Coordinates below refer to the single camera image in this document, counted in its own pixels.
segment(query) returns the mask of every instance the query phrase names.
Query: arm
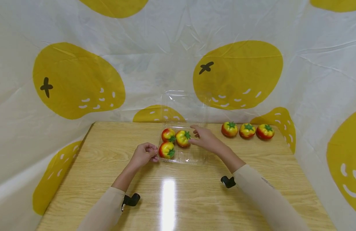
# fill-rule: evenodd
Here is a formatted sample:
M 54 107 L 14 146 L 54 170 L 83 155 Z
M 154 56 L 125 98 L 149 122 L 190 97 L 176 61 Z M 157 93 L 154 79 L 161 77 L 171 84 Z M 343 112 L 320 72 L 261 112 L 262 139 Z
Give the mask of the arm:
M 236 185 L 257 205 L 272 230 L 309 231 L 304 220 L 288 201 L 269 184 L 255 169 L 241 160 L 209 129 L 191 126 L 195 131 L 192 144 L 216 154 L 234 176 Z
M 137 146 L 134 154 L 110 188 L 96 202 L 80 223 L 77 231 L 109 231 L 122 214 L 124 195 L 136 173 L 151 160 L 157 162 L 157 147 L 150 143 Z

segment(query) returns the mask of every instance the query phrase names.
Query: left hand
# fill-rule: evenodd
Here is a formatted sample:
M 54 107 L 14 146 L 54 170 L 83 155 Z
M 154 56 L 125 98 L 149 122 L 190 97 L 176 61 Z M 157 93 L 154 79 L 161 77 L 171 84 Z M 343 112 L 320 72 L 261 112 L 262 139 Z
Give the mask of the left hand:
M 129 165 L 136 169 L 140 169 L 145 166 L 149 161 L 157 162 L 158 148 L 151 143 L 142 143 L 137 146 L 134 154 L 129 161 Z

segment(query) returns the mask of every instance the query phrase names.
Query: hand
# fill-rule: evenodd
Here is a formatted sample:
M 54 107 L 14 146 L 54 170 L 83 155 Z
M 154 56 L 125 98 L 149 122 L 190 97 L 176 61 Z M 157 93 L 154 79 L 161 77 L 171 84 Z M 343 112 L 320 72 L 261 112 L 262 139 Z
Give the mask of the hand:
M 140 169 L 145 166 L 149 161 L 157 162 L 158 148 L 151 143 L 143 143 L 137 146 L 134 154 L 129 161 L 130 166 Z
M 228 148 L 222 141 L 220 141 L 209 129 L 197 125 L 191 125 L 195 129 L 193 133 L 198 139 L 190 139 L 190 143 L 202 147 L 216 155 Z

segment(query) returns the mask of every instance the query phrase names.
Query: black stem mark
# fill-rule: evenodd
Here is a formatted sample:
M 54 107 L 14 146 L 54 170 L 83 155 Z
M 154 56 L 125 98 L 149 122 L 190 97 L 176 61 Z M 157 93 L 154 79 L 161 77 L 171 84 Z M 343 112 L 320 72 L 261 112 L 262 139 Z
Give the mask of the black stem mark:
M 40 90 L 44 90 L 46 93 L 47 98 L 50 98 L 50 92 L 49 90 L 51 90 L 52 88 L 54 88 L 51 84 L 48 84 L 48 78 L 45 77 L 43 80 L 43 85 L 40 86 Z
M 210 66 L 213 65 L 214 62 L 211 61 L 211 62 L 208 62 L 207 64 L 202 64 L 200 67 L 202 68 L 199 75 L 201 75 L 204 71 L 211 71 L 211 68 Z

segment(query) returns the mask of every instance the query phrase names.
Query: orange illustration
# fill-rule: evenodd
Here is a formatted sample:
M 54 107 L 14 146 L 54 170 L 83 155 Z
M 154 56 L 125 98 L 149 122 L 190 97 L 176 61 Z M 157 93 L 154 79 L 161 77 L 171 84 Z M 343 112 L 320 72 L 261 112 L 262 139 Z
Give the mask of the orange illustration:
M 198 99 L 210 107 L 225 110 L 252 108 L 273 91 L 283 68 L 277 47 L 263 41 L 241 41 L 207 53 L 193 72 Z
M 66 119 L 120 107 L 125 89 L 119 73 L 105 59 L 67 42 L 38 54 L 33 83 L 42 102 Z
M 82 141 L 77 141 L 64 147 L 48 164 L 46 172 L 34 190 L 32 197 L 33 210 L 37 214 L 44 215 L 65 173 L 78 153 L 81 143 Z
M 327 163 L 341 194 L 356 211 L 356 112 L 329 140 Z
M 278 127 L 279 131 L 287 142 L 292 153 L 296 150 L 296 130 L 295 125 L 290 117 L 290 113 L 284 107 L 276 107 L 265 115 L 256 117 L 251 120 L 251 124 L 273 124 Z
M 310 0 L 316 8 L 333 12 L 351 12 L 356 10 L 356 0 Z
M 165 105 L 151 105 L 137 112 L 133 117 L 133 122 L 163 122 L 181 121 L 185 122 L 184 117 L 176 110 Z
M 148 0 L 79 0 L 95 12 L 112 18 L 126 18 L 137 14 Z

